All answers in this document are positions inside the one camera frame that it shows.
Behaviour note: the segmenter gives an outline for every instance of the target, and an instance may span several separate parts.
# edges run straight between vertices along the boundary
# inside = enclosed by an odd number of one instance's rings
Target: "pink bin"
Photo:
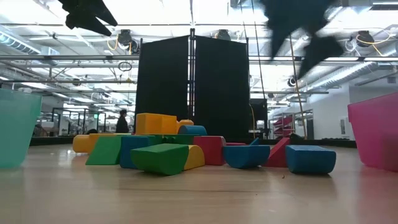
[[[363,164],[398,172],[398,92],[348,105]]]

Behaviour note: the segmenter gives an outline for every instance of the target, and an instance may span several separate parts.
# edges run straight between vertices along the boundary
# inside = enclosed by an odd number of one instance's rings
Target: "plastic bin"
[[[0,168],[17,167],[25,159],[42,97],[0,89]]]
[[[398,172],[398,92],[348,105],[363,164]]]

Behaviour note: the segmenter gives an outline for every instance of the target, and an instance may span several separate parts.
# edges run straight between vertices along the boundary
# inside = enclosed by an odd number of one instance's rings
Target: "black room divider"
[[[196,36],[195,62],[195,124],[209,135],[248,137],[246,44]]]
[[[141,49],[136,114],[187,119],[188,36],[145,43]]]

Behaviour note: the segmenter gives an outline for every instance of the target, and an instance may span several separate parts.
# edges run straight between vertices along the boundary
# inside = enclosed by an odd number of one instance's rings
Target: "blue foam block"
[[[199,136],[206,136],[206,128],[199,125],[181,125],[178,134],[194,134]]]
[[[131,149],[138,149],[151,145],[152,141],[149,136],[123,136],[120,146],[120,166],[127,169],[137,169],[136,165],[134,165],[131,160]]]
[[[320,146],[286,146],[289,171],[295,174],[328,174],[335,168],[336,152]]]
[[[269,146],[224,146],[223,150],[225,161],[237,169],[265,164],[271,151]]]
[[[253,142],[250,143],[251,146],[258,146],[260,144],[260,139],[256,138]]]

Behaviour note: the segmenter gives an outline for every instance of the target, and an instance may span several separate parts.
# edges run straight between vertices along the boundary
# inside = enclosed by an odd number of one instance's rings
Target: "teal bin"
[[[0,89],[0,105],[0,168],[17,167],[29,148],[42,97]]]

